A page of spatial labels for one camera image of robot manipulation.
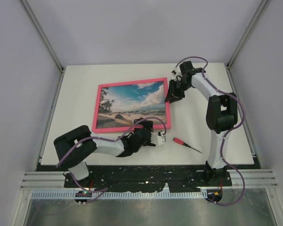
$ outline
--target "table top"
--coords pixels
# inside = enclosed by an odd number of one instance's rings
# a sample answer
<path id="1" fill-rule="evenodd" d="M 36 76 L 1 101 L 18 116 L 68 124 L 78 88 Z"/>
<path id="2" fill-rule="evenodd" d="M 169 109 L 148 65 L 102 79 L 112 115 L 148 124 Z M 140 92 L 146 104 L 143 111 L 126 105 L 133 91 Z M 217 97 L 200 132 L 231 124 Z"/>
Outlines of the table top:
<path id="1" fill-rule="evenodd" d="M 136 65 L 73 65 L 67 66 L 57 105 L 47 137 L 41 165 L 58 163 L 53 141 L 55 138 L 81 126 L 92 129 L 98 85 L 167 77 L 175 64 Z M 223 63 L 210 63 L 206 68 L 211 81 L 220 89 L 232 92 Z M 142 147 L 138 153 L 125 158 L 93 153 L 85 162 L 88 165 L 199 165 L 205 164 L 210 150 L 211 134 L 206 124 L 208 102 L 197 89 L 185 92 L 185 98 L 170 105 L 172 128 L 168 129 L 166 143 L 157 147 Z M 105 134 L 116 138 L 121 133 Z M 190 148 L 173 142 L 178 137 Z M 233 131 L 228 141 L 226 160 L 232 164 L 253 164 L 250 147 L 240 127 Z"/>

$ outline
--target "sky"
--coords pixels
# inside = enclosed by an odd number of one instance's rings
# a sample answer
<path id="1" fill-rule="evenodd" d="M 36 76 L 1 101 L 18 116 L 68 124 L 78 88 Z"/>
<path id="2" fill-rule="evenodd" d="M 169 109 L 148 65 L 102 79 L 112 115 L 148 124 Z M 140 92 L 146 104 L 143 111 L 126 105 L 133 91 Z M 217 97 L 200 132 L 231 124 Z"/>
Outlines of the sky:
<path id="1" fill-rule="evenodd" d="M 106 99 L 114 100 L 112 112 L 164 108 L 165 93 L 162 81 L 127 86 L 113 86 L 107 90 Z"/>

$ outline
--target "gray wall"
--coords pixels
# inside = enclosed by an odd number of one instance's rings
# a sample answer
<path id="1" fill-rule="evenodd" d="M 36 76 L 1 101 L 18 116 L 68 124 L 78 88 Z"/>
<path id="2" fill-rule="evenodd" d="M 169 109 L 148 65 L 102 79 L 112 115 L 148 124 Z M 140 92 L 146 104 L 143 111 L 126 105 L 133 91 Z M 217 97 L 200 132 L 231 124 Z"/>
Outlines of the gray wall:
<path id="1" fill-rule="evenodd" d="M 260 0 L 28 0 L 63 65 L 226 62 Z"/>
<path id="2" fill-rule="evenodd" d="M 271 1 L 233 75 L 260 157 L 283 194 L 283 0 Z"/>
<path id="3" fill-rule="evenodd" d="M 58 70 L 17 0 L 0 0 L 0 226 L 40 143 Z"/>

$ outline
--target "beach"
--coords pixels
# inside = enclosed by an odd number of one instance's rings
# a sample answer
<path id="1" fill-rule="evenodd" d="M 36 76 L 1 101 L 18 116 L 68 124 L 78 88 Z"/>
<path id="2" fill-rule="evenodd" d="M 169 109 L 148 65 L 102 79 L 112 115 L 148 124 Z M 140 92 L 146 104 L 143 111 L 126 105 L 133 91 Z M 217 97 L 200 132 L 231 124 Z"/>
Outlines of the beach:
<path id="1" fill-rule="evenodd" d="M 134 119 L 158 117 L 166 123 L 165 109 L 143 110 L 143 111 L 127 111 L 127 112 L 110 112 L 99 113 L 97 120 L 97 129 L 128 127 L 133 125 Z M 160 121 L 153 119 L 154 124 L 161 124 Z"/>

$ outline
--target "beach picture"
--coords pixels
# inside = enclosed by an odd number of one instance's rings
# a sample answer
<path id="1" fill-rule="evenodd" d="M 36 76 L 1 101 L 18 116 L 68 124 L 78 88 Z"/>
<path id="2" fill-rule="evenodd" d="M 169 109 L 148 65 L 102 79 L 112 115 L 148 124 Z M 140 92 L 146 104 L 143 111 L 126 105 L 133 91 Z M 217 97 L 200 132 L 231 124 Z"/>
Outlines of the beach picture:
<path id="1" fill-rule="evenodd" d="M 166 78 L 100 85 L 93 131 L 126 131 L 135 119 L 147 117 L 158 117 L 170 127 L 169 105 L 164 102 L 166 91 Z M 153 128 L 163 128 L 160 121 L 152 121 Z"/>

